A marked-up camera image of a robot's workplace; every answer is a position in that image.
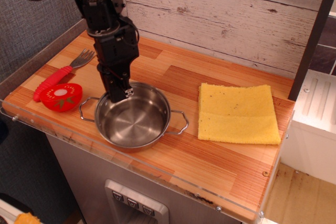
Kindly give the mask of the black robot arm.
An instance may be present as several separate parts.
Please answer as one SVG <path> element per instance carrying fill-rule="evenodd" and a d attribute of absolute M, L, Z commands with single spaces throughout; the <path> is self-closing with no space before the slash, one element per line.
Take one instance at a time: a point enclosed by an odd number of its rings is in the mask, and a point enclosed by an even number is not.
<path fill-rule="evenodd" d="M 94 39 L 97 69 L 112 102 L 133 94 L 130 66 L 139 56 L 139 32 L 132 20 L 123 16 L 123 0 L 75 0 Z"/>

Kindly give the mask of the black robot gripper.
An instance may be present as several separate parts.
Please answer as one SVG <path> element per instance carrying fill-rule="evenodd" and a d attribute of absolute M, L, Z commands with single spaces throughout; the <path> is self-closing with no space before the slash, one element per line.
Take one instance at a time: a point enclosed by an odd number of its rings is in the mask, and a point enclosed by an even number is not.
<path fill-rule="evenodd" d="M 114 103 L 134 94 L 129 83 L 130 66 L 139 56 L 139 32 L 129 18 L 118 18 L 111 28 L 87 29 L 94 39 L 98 71 L 110 100 Z"/>

